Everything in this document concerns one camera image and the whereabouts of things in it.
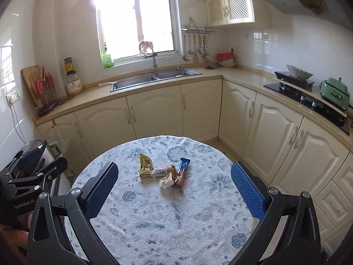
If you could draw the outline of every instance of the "tiled wall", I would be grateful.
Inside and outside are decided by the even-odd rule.
[[[290,15],[271,7],[271,29],[234,29],[225,42],[238,52],[239,64],[268,72],[303,68],[320,83],[342,77],[353,103],[353,32],[315,17]]]
[[[75,70],[83,84],[132,71],[152,68],[152,61],[103,69],[98,42],[94,0],[36,0],[33,35],[35,61],[58,81],[58,92],[65,94],[64,59],[72,57]],[[178,0],[182,25],[193,17],[199,26],[206,26],[204,0]],[[219,31],[209,38],[210,56],[223,49],[224,35]],[[159,67],[183,64],[181,56],[157,59]]]
[[[6,103],[8,92],[17,90],[20,93],[21,99],[14,107],[25,139],[29,141],[40,137],[31,120],[35,113],[35,103],[20,74],[22,68],[34,65],[33,4],[34,0],[12,0],[0,18],[0,170],[23,145],[16,134],[11,111]]]

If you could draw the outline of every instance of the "tablecloth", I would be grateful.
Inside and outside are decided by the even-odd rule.
[[[140,178],[140,154],[154,167],[191,160],[182,188]],[[92,161],[72,188],[82,187],[113,161],[119,178],[91,224],[121,265],[227,265],[252,232],[253,218],[232,182],[232,162],[220,151],[186,137],[134,140]],[[65,220],[75,252],[85,255]]]

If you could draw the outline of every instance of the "beige countertop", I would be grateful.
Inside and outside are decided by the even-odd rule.
[[[36,125],[42,124],[49,120],[60,117],[64,114],[80,110],[85,107],[92,106],[97,103],[113,100],[115,98],[128,96],[132,94],[141,93],[144,91],[159,89],[167,86],[181,85],[187,83],[193,83],[196,81],[205,81],[212,79],[225,79],[239,85],[245,86],[251,90],[254,90],[258,93],[261,93],[265,96],[268,96],[280,103],[285,104],[286,106],[296,110],[305,117],[312,120],[314,123],[318,124],[326,131],[331,133],[336,137],[341,143],[343,143],[350,151],[353,151],[353,130],[351,129],[350,135],[346,135],[342,130],[340,130],[333,123],[329,122],[327,119],[317,114],[316,112],[310,110],[304,105],[299,104],[296,101],[293,101],[290,98],[287,98],[279,93],[271,91],[263,87],[264,84],[270,84],[277,82],[274,80],[276,78],[271,74],[264,75],[261,73],[256,73],[255,71],[245,70],[242,68],[217,68],[215,70],[206,70],[204,67],[194,67],[192,70],[202,73],[200,76],[193,77],[183,77],[171,80],[162,80],[156,81],[149,84],[129,87],[127,89],[118,90],[115,92],[110,92],[110,86],[105,86],[99,88],[98,86],[92,87],[90,89],[84,90],[81,94],[75,96],[73,99],[69,100],[67,103],[57,106],[54,111],[39,117],[35,115],[33,121]]]

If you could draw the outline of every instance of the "red container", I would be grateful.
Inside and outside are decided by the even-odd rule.
[[[217,54],[217,60],[218,61],[229,60],[229,59],[234,59],[234,54],[232,52]]]

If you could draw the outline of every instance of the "blue gripper pad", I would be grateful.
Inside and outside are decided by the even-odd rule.
[[[104,170],[105,174],[101,177],[98,174],[97,177],[92,178],[93,180],[99,178],[99,180],[84,200],[84,214],[88,220],[97,217],[114,184],[118,180],[119,170],[115,163],[110,163],[108,168],[104,167],[102,169],[102,171]]]
[[[264,198],[237,162],[232,164],[231,176],[251,215],[262,221],[266,215]]]

